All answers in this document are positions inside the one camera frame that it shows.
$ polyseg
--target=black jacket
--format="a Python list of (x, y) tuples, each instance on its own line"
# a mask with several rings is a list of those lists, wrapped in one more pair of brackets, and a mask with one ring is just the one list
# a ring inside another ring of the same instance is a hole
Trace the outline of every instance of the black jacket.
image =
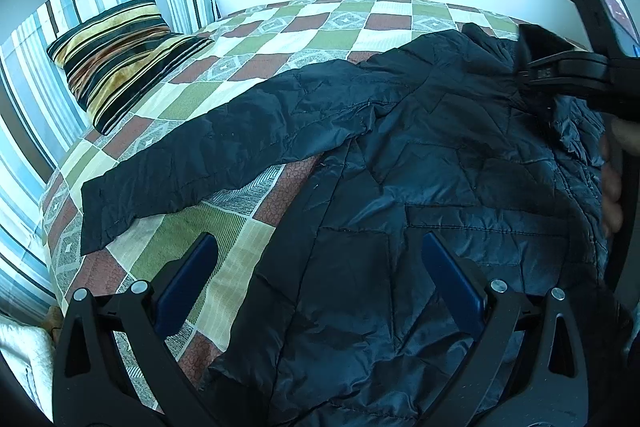
[(537, 295), (565, 289), (592, 402), (602, 399), (619, 366), (622, 320), (598, 283), (600, 117), (572, 98), (523, 97), (514, 42), (464, 31), (424, 35), (358, 65), (286, 71), (82, 187), (82, 251), (91, 252), (136, 217), (325, 153), (203, 382), (226, 425), (412, 425), (471, 343), (420, 260), (434, 229), (491, 279)]

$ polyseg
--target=white blanket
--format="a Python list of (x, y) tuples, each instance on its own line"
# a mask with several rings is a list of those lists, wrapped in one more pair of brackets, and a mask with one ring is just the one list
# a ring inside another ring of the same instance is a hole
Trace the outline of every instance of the white blanket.
[(0, 351), (29, 397), (53, 421), (54, 347), (47, 331), (0, 315)]

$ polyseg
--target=black and gold striped cushion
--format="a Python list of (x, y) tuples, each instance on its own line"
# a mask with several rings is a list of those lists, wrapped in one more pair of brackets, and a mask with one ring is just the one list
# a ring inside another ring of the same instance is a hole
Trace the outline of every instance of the black and gold striped cushion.
[(154, 0), (119, 4), (52, 42), (71, 93), (95, 129), (107, 134), (169, 71), (210, 44), (172, 33)]

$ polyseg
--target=striped pillow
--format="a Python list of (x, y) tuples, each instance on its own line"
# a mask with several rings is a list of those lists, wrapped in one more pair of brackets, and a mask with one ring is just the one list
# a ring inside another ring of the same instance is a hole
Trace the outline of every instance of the striped pillow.
[(209, 39), (172, 33), (154, 0), (119, 4), (63, 34), (47, 55), (95, 129), (107, 134), (169, 71)]

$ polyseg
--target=green square pattern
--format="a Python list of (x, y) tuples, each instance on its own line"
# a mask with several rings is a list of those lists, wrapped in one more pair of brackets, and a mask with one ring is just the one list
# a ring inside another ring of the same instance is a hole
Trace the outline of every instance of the green square pattern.
[(149, 89), (145, 95), (140, 98), (140, 100), (138, 100), (136, 102), (136, 105), (133, 106), (133, 109), (131, 109), (131, 112), (135, 113), (137, 110), (139, 110), (143, 105), (145, 105), (145, 103), (153, 96), (155, 95), (160, 89), (162, 89), (162, 86), (164, 86), (165, 82), (160, 82), (159, 84), (156, 84), (154, 87), (152, 87), (151, 89)]
[(370, 12), (372, 2), (342, 2), (334, 11), (337, 12)]
[(350, 50), (358, 38), (360, 30), (318, 30), (306, 49), (311, 50)]
[(234, 26), (241, 25), (242, 22), (247, 18), (247, 15), (236, 15), (235, 17), (231, 17), (231, 19), (225, 21), (224, 26)]
[(262, 35), (245, 37), (235, 48), (225, 53), (225, 57), (256, 53), (267, 42), (273, 39), (277, 33), (263, 33)]
[(273, 16), (270, 18), (273, 19), (275, 17), (287, 17), (292, 15), (295, 17), (296, 15), (298, 15), (298, 12), (302, 10), (302, 8), (303, 8), (302, 4), (283, 6), (279, 8), (278, 11), (274, 13)]
[(434, 6), (431, 4), (413, 4), (414, 15), (426, 15), (427, 17), (436, 17), (438, 19), (453, 20), (449, 8), (446, 6)]
[[(201, 232), (209, 232), (216, 236), (218, 242), (218, 263), (211, 274), (213, 277), (220, 270), (245, 222), (246, 217), (225, 212), (205, 203), (190, 206), (175, 214), (167, 214), (162, 220), (162, 225), (131, 267), (131, 274), (136, 279), (150, 281), (165, 263), (180, 259)], [(193, 324), (202, 310), (205, 290), (206, 286), (189, 313), (188, 320)]]
[(80, 174), (82, 174), (82, 171), (84, 171), (84, 168), (89, 165), (89, 162), (94, 158), (97, 152), (98, 149), (94, 147), (94, 145), (91, 145), (91, 147), (86, 150), (86, 152), (71, 169), (71, 172), (69, 172), (68, 176), (65, 178), (66, 183), (69, 185), (69, 187), (74, 186), (74, 183), (76, 183)]
[(191, 113), (214, 92), (222, 82), (194, 82), (180, 93), (158, 118), (163, 120), (187, 120)]
[(78, 147), (78, 144), (81, 142), (82, 140), (76, 140), (73, 145), (71, 147), (69, 147), (69, 149), (65, 152), (65, 154), (62, 156), (62, 160), (60, 161), (60, 166), (62, 167), (66, 161), (69, 159), (69, 157), (71, 156), (71, 153), (73, 151), (76, 150), (76, 147)]
[(502, 19), (500, 17), (495, 17), (486, 12), (484, 13), (484, 16), (489, 21), (491, 28), (493, 28), (494, 30), (498, 30), (501, 32), (509, 32), (509, 33), (518, 32), (518, 25), (509, 18)]

